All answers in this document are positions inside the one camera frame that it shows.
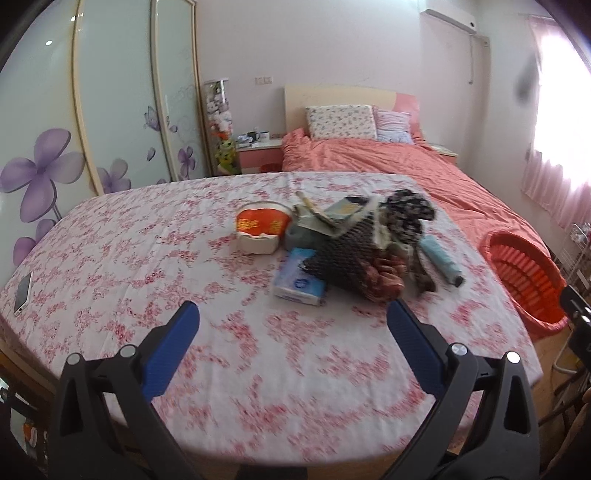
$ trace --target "sliding wardrobe door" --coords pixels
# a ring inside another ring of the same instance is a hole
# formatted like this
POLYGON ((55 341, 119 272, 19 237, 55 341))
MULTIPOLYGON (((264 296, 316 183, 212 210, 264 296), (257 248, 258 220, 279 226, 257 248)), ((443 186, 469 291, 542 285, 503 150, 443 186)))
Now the sliding wardrobe door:
POLYGON ((72 98, 77 7, 50 4, 0 72, 0 286, 62 215, 95 196, 72 98))
POLYGON ((150 0, 80 0, 74 90, 105 193, 171 180, 156 110, 150 0))
POLYGON ((199 99, 195 4, 152 1, 152 72, 164 145, 174 180, 209 174, 199 99))

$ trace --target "nightstand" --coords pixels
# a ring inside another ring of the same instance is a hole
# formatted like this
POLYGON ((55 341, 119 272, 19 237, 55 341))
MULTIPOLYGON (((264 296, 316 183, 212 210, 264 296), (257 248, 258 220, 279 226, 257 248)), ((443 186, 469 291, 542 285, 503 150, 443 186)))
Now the nightstand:
POLYGON ((456 164, 457 153, 452 152, 449 148, 446 148, 443 145, 429 143, 429 146, 437 153, 439 153, 443 160, 445 160, 448 163, 451 163, 452 165, 456 164))
POLYGON ((273 138, 265 143, 256 142, 248 147, 238 147, 238 162, 242 173, 281 171, 281 142, 281 138, 273 138))

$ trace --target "pink curtain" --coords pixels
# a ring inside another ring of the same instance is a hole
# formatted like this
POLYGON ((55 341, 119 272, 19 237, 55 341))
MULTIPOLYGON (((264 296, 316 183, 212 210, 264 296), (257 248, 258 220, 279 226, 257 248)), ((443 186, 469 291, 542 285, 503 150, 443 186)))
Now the pink curtain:
POLYGON ((521 189, 566 228, 591 219, 591 75, 553 20, 531 18, 530 25, 540 92, 521 189))

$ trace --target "red bedspread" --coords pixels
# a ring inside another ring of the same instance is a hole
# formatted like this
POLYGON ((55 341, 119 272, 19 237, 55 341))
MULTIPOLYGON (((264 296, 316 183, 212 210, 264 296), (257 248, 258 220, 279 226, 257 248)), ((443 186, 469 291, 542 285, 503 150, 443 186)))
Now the red bedspread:
POLYGON ((302 129, 284 137, 284 171, 363 171, 414 178, 462 229, 475 248, 490 231, 523 236, 548 254, 534 228, 502 201, 424 142, 389 144, 373 140, 313 141, 302 129))

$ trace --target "blue tissue package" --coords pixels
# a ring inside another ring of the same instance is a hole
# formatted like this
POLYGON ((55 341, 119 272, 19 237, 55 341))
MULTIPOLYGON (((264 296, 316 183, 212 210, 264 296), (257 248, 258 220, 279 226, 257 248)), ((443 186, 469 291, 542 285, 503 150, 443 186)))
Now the blue tissue package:
POLYGON ((312 257, 316 250, 294 248, 273 282, 273 295, 308 305, 319 305, 326 284, 300 269, 300 264, 312 257))

